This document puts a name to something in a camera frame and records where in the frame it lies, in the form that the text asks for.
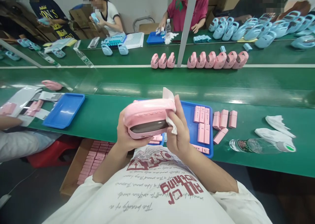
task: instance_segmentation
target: device screen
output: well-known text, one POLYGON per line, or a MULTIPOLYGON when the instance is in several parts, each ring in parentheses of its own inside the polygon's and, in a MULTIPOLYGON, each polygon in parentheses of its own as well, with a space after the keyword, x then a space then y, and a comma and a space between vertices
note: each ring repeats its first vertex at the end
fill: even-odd
POLYGON ((166 127, 168 127, 168 123, 166 122, 166 120, 162 120, 135 125, 131 127, 130 130, 134 133, 147 133, 151 131, 164 129, 166 127))

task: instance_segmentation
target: woman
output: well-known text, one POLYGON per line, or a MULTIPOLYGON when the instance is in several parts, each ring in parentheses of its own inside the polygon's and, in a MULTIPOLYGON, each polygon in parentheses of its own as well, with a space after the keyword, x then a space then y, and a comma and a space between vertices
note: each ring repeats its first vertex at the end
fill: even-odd
POLYGON ((112 37, 124 32, 120 16, 116 7, 109 0, 90 0, 92 5, 97 8, 95 14, 99 20, 97 24, 100 28, 106 28, 112 37))

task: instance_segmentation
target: metal pole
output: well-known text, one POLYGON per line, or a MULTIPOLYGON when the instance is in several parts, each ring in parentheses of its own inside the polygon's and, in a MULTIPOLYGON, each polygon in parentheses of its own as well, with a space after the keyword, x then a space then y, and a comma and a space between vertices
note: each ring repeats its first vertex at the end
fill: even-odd
POLYGON ((184 22, 184 29, 181 36, 181 42, 178 52, 178 59, 177 59, 177 67, 181 67, 183 62, 184 52, 186 48, 187 38, 190 30, 191 20, 193 18, 194 9, 197 0, 188 0, 185 22, 184 22))

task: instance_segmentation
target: black t-shirt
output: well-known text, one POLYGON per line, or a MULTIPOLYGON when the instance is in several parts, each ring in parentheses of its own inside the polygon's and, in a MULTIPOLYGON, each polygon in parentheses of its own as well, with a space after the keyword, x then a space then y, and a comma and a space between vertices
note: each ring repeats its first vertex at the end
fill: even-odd
MULTIPOLYGON (((54 2, 54 0, 39 0, 39 2, 31 0, 30 5, 39 19, 46 17, 48 19, 62 19, 67 22, 69 21, 57 3, 54 2)), ((79 37, 70 29, 68 24, 55 24, 52 27, 58 34, 59 39, 71 37, 79 39, 79 37)))

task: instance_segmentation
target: sleeve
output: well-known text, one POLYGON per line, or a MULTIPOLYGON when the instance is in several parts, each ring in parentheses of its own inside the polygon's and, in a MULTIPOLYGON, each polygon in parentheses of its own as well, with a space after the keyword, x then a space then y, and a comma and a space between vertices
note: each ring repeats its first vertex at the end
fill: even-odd
POLYGON ((237 182, 239 192, 216 192, 212 197, 222 206, 235 224, 272 224, 262 204, 246 187, 237 182))

